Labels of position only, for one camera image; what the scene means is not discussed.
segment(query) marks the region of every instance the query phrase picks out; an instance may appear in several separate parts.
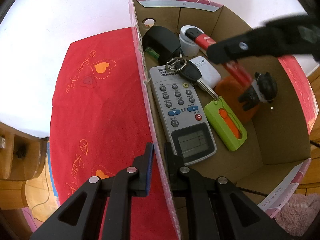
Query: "green plastic case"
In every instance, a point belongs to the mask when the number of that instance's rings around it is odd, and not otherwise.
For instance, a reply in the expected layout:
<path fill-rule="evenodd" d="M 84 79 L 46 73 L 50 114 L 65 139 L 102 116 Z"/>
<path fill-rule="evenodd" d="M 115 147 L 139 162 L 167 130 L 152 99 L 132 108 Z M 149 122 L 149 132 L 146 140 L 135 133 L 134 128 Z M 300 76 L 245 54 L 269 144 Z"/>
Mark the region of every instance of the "green plastic case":
<path fill-rule="evenodd" d="M 247 139 L 248 134 L 244 126 L 239 121 L 238 117 L 233 113 L 231 108 L 228 106 L 228 104 L 224 101 L 224 99 L 219 96 L 220 100 L 218 101 L 211 101 L 209 104 L 207 104 L 204 107 L 204 113 L 207 117 L 209 123 L 212 125 L 212 127 L 215 129 L 217 134 L 220 136 L 224 144 L 227 146 L 227 148 L 230 151 L 237 150 Z M 236 136 L 233 134 L 229 126 L 226 124 L 226 122 L 223 120 L 221 115 L 219 114 L 219 109 L 223 108 L 227 111 L 230 119 L 233 121 L 233 123 L 236 125 L 238 130 L 240 131 L 242 137 L 241 139 L 236 138 Z"/>

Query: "silver screw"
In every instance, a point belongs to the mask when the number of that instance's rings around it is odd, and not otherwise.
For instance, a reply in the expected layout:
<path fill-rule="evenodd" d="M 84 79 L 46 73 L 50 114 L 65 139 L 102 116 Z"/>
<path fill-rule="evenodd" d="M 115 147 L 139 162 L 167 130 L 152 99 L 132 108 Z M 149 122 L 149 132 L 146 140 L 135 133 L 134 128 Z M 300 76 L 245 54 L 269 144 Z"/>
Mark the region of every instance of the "silver screw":
<path fill-rule="evenodd" d="M 89 179 L 90 183 L 97 183 L 98 181 L 99 181 L 99 177 L 97 177 L 97 176 L 92 176 Z"/>
<path fill-rule="evenodd" d="M 183 166 L 183 167 L 180 168 L 180 171 L 182 173 L 188 173 L 190 171 L 190 169 L 188 167 L 186 167 L 186 166 Z"/>
<path fill-rule="evenodd" d="M 129 172 L 129 173 L 135 173 L 136 171 L 137 171 L 136 167 L 130 166 L 127 168 L 127 172 Z"/>
<path fill-rule="evenodd" d="M 218 182 L 222 185 L 227 184 L 228 183 L 228 179 L 226 177 L 219 177 L 218 178 Z"/>
<path fill-rule="evenodd" d="M 242 50 L 248 50 L 248 49 L 249 49 L 248 45 L 245 44 L 244 42 L 240 42 L 240 43 L 239 43 L 239 47 L 240 47 L 240 49 L 242 49 Z"/>

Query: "cardboard box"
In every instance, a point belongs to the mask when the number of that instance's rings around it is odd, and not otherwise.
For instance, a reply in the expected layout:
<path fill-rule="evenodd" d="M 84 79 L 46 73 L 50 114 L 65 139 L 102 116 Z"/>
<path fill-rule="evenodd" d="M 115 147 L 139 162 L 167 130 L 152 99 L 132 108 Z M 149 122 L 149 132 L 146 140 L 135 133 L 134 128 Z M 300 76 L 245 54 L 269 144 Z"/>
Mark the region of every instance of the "cardboard box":
<path fill-rule="evenodd" d="M 166 138 L 148 76 L 148 70 L 159 64 L 142 50 L 141 38 L 149 29 L 144 21 L 152 18 L 156 25 L 164 26 L 177 35 L 182 26 L 194 25 L 215 41 L 222 41 L 251 28 L 227 7 L 208 0 L 129 0 L 129 8 L 141 85 L 162 184 L 173 224 L 180 237 L 177 213 L 180 225 L 186 229 L 185 203 L 181 199 L 173 203 L 162 161 Z M 255 72 L 270 72 L 277 81 L 278 95 L 273 103 L 261 104 L 252 121 L 245 125 L 248 138 L 237 151 L 227 150 L 212 129 L 217 152 L 191 167 L 203 176 L 213 179 L 225 176 L 237 186 L 270 194 L 265 199 L 258 195 L 247 195 L 273 217 L 293 194 L 311 161 L 308 135 L 318 114 L 318 107 L 307 78 L 301 74 L 299 64 L 292 58 L 282 58 L 282 65 L 277 58 L 270 56 L 249 57 L 239 61 L 252 76 Z M 221 65 L 212 65 L 222 78 L 228 75 Z M 203 107 L 212 100 L 198 87 L 196 92 Z"/>

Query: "remote control screen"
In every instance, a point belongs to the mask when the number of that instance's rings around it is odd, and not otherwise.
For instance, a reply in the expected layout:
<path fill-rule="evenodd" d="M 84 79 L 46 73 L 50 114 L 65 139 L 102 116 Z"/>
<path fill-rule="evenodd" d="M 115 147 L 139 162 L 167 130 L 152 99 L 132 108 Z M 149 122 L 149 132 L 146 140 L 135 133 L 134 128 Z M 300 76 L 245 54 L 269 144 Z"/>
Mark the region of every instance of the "remote control screen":
<path fill-rule="evenodd" d="M 180 136 L 178 137 L 178 141 L 184 158 L 203 152 L 209 148 L 202 130 Z"/>

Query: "metal ring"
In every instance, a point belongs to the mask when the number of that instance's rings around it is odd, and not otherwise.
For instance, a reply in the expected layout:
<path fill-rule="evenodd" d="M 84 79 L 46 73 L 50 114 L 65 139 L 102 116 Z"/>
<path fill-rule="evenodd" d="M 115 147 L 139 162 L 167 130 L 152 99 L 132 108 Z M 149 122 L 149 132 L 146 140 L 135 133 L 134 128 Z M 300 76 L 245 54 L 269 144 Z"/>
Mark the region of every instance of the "metal ring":
<path fill-rule="evenodd" d="M 177 64 L 181 59 L 184 60 L 183 66 L 178 68 L 178 69 L 172 69 L 172 66 Z M 187 65 L 187 60 L 184 59 L 183 57 L 174 57 L 172 59 L 170 59 L 166 64 L 165 64 L 165 68 L 168 72 L 170 73 L 176 73 L 181 71 L 185 66 Z"/>

